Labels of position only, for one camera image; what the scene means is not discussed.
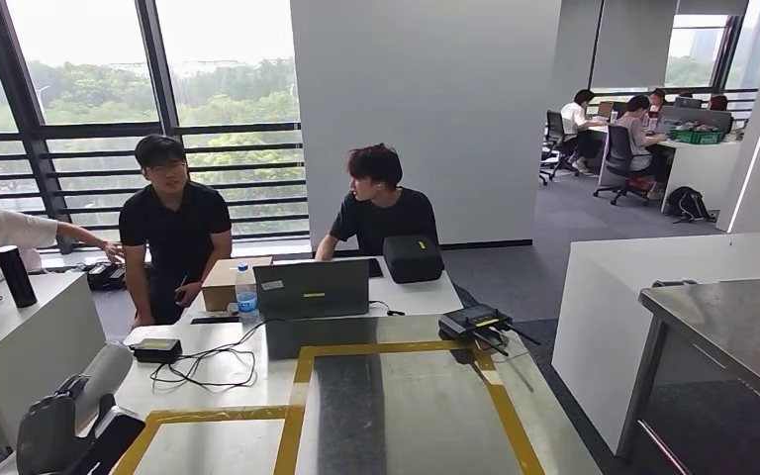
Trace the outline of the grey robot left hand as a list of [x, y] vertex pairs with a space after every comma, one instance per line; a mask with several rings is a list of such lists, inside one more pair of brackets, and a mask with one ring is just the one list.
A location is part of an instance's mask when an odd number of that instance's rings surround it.
[[102, 376], [75, 374], [33, 403], [22, 417], [16, 448], [20, 474], [49, 474], [70, 468], [96, 439], [91, 428], [101, 416], [102, 399], [113, 392]]

